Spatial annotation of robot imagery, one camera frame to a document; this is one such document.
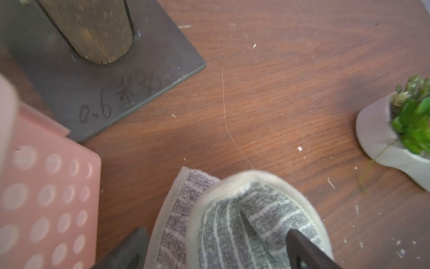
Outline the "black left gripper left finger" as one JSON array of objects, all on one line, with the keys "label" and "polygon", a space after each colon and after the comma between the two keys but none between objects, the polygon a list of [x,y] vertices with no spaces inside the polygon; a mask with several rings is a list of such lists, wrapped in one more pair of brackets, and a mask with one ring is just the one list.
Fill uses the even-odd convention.
[{"label": "black left gripper left finger", "polygon": [[136,228],[91,269],[142,269],[149,241],[147,229]]}]

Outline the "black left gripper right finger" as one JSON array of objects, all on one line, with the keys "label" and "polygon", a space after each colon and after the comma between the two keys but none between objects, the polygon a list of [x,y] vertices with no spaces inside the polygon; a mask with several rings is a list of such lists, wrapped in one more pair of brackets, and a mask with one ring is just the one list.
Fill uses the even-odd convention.
[{"label": "black left gripper right finger", "polygon": [[297,229],[287,233],[286,249],[292,269],[342,269]]}]

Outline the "grey striped dishcloth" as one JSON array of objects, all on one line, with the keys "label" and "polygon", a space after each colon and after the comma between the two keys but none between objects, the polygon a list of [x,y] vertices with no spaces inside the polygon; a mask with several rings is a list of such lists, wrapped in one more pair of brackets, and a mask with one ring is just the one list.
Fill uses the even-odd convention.
[{"label": "grey striped dishcloth", "polygon": [[333,258],[316,209],[285,180],[260,170],[220,180],[183,167],[161,207],[144,267],[288,269],[290,230]]}]

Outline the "pink perforated plastic basket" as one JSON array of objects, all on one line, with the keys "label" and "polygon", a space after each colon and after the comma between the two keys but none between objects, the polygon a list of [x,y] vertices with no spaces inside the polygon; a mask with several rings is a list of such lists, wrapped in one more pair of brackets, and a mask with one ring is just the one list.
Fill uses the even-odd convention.
[{"label": "pink perforated plastic basket", "polygon": [[101,159],[1,78],[1,267],[89,269]]}]

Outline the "white pot succulent plant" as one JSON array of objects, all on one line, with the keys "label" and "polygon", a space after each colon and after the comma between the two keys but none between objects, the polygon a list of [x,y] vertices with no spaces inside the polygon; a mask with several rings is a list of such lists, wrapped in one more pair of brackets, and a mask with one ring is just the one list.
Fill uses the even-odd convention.
[{"label": "white pot succulent plant", "polygon": [[413,75],[404,86],[362,109],[356,135],[370,158],[359,178],[362,183],[378,163],[406,174],[424,190],[430,189],[430,80]]}]

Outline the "pink cherry blossom tree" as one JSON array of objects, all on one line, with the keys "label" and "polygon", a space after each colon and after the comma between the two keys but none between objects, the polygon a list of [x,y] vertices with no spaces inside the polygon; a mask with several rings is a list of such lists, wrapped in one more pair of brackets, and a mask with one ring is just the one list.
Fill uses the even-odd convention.
[{"label": "pink cherry blossom tree", "polygon": [[133,26],[126,1],[39,1],[52,23],[87,61],[107,65],[131,48]]}]

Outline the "dark metal tree base plate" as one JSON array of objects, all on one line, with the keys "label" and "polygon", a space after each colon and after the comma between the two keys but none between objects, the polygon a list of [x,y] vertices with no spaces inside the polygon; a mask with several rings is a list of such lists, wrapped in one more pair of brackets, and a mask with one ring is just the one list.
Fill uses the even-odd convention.
[{"label": "dark metal tree base plate", "polygon": [[157,1],[128,1],[134,40],[97,65],[79,56],[35,1],[1,2],[1,44],[69,138],[84,142],[205,68]]}]

